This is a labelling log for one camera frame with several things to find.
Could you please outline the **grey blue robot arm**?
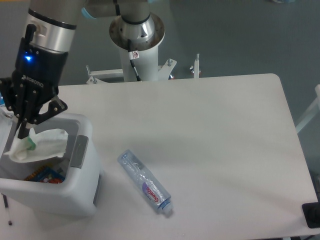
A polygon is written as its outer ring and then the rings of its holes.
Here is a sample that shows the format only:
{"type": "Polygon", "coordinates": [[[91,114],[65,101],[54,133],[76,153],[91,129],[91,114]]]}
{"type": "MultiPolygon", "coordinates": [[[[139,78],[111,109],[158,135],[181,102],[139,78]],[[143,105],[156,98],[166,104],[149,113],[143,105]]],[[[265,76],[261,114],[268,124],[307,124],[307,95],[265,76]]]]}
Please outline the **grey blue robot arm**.
{"type": "Polygon", "coordinates": [[[59,81],[67,62],[80,14],[116,16],[116,34],[127,51],[145,49],[154,39],[155,23],[146,0],[32,0],[15,69],[0,80],[6,108],[13,112],[19,139],[33,125],[64,112],[59,81]]]}

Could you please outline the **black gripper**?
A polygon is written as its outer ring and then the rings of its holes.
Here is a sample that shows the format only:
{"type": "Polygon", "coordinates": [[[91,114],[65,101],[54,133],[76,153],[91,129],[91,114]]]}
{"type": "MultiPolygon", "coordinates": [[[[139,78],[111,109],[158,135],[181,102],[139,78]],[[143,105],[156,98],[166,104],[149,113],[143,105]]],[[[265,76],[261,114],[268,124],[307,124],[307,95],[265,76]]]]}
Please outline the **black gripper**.
{"type": "Polygon", "coordinates": [[[58,97],[58,85],[67,58],[67,52],[48,51],[31,44],[24,37],[21,39],[15,70],[11,77],[0,79],[0,93],[5,106],[17,118],[19,139],[26,138],[34,125],[68,109],[58,97]],[[47,111],[40,113],[47,102],[47,111]]]}

